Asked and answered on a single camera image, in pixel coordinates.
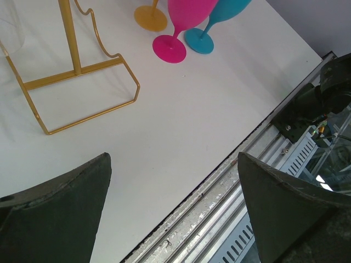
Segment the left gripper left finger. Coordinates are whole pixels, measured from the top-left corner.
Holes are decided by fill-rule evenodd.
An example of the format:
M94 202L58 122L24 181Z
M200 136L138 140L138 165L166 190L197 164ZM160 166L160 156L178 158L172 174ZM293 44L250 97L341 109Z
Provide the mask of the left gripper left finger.
M112 175L102 153L1 198L1 262L90 262Z

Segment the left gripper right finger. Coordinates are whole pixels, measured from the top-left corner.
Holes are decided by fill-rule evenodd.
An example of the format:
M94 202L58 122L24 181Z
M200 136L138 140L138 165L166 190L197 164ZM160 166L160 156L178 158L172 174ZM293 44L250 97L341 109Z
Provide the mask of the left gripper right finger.
M261 262L350 262L350 196L244 152L237 168Z

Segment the cyan plastic wine glass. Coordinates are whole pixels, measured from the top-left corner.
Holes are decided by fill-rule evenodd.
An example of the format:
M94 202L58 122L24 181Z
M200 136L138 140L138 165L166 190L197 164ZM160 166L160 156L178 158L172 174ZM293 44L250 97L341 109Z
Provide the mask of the cyan plastic wine glass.
M192 28L185 32L186 44L195 52L210 54L214 50L214 42L208 34L212 26L225 22L239 15L251 0L220 0L209 15L208 24L204 30Z

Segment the orange plastic wine glass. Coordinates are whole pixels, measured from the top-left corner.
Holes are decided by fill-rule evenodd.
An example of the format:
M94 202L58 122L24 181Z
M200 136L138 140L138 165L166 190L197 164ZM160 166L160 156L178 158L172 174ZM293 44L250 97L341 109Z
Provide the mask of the orange plastic wine glass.
M134 19L145 30L152 32L163 31L167 27L165 14L157 9L158 0L153 0L152 5L139 6L134 11Z

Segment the magenta wine glass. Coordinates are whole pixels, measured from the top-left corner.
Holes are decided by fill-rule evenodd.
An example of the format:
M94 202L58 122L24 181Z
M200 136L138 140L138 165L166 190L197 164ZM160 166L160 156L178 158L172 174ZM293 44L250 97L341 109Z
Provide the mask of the magenta wine glass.
M154 39L154 53L171 64L182 62L187 52L183 42L178 39L179 34L202 23L216 4L216 0L169 0L168 13L174 32L172 35L160 35Z

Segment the clear wine glass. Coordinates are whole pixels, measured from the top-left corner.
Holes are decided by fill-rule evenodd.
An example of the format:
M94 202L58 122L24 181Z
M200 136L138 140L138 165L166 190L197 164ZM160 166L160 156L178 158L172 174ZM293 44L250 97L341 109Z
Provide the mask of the clear wine glass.
M14 1L1 1L1 57L18 51L24 41L25 36Z

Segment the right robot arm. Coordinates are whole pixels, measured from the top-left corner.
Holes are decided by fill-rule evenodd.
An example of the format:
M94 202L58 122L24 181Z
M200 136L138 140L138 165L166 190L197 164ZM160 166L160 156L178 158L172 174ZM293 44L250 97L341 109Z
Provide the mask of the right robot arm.
M326 63L320 71L322 111L338 114L350 104L350 53Z

